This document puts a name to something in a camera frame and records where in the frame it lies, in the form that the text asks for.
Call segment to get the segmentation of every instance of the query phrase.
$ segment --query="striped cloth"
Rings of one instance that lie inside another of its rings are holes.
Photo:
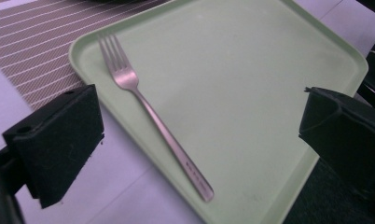
[[[38,0],[0,11],[0,69],[32,109],[82,86],[68,61],[79,36],[167,0]]]

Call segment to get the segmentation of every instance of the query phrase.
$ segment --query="metal fork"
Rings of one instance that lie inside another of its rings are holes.
[[[149,102],[141,92],[138,91],[138,76],[132,69],[132,66],[130,65],[130,62],[116,36],[113,34],[99,35],[98,42],[104,56],[104,61],[115,82],[123,90],[133,93],[141,102],[149,116],[155,122],[164,140],[174,153],[196,191],[199,192],[205,202],[210,202],[214,198],[213,189],[185,150],[179,145],[174,136],[161,121],[160,117],[156,114]]]

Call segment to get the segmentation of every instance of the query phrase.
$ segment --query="green tray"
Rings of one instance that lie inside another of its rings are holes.
[[[105,31],[116,33],[142,94],[211,183],[211,202],[108,74],[97,44]],[[81,36],[69,56],[207,223],[282,222],[318,159],[298,138],[305,87],[354,95],[368,70],[354,48],[286,0],[172,1]]]

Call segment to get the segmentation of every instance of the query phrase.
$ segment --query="silver fork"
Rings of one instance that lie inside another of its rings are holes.
[[[113,34],[99,35],[98,42],[100,44],[104,61],[115,82],[123,90],[133,93],[141,102],[149,116],[155,122],[164,140],[173,151],[196,191],[199,192],[205,202],[210,202],[214,198],[213,189],[185,150],[179,145],[174,136],[161,121],[160,117],[156,114],[149,102],[141,92],[138,91],[138,76],[132,69],[132,66],[130,65],[130,62],[116,36]]]

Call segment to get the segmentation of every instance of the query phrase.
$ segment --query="tray surface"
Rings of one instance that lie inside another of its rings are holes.
[[[138,101],[108,74],[115,32],[139,89],[215,191],[205,203]],[[317,86],[353,95],[365,59],[292,1],[176,0],[81,36],[70,62],[207,223],[279,223],[316,163],[299,139]]]

